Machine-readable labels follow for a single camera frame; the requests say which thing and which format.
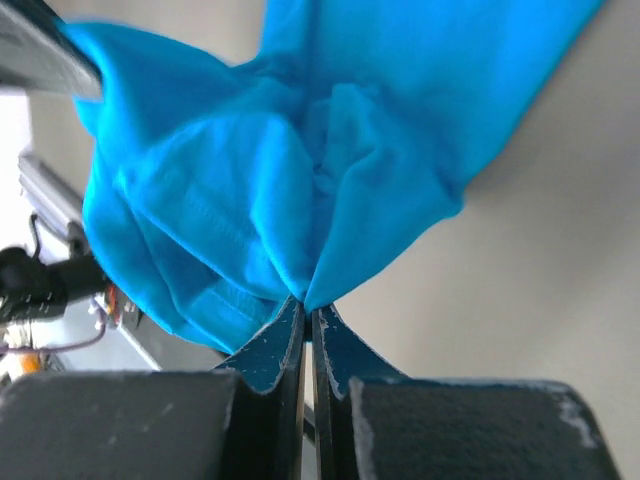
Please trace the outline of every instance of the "table surface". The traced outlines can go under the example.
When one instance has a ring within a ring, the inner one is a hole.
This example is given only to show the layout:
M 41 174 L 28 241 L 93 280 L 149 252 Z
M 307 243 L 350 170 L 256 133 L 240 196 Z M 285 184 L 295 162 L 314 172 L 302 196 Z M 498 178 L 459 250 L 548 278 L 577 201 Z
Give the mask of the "table surface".
M 163 1 L 153 11 L 142 1 L 51 4 L 238 62 L 255 52 L 263 13 L 261 0 Z M 574 385 L 629 478 L 640 474 L 639 21 L 640 2 L 608 2 L 471 185 L 464 212 L 337 303 L 359 335 L 411 375 Z M 36 149 L 84 189 L 91 140 L 70 102 L 31 102 Z

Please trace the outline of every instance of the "blue cloth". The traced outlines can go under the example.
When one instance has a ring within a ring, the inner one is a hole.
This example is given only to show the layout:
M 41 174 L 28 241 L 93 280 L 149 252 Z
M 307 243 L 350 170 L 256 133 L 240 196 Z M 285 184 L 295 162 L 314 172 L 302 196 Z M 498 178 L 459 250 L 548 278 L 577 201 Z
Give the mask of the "blue cloth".
M 232 352 L 291 292 L 378 273 L 503 148 L 600 0 L 272 0 L 230 67 L 125 26 L 63 26 L 100 68 L 87 236 L 163 328 Z

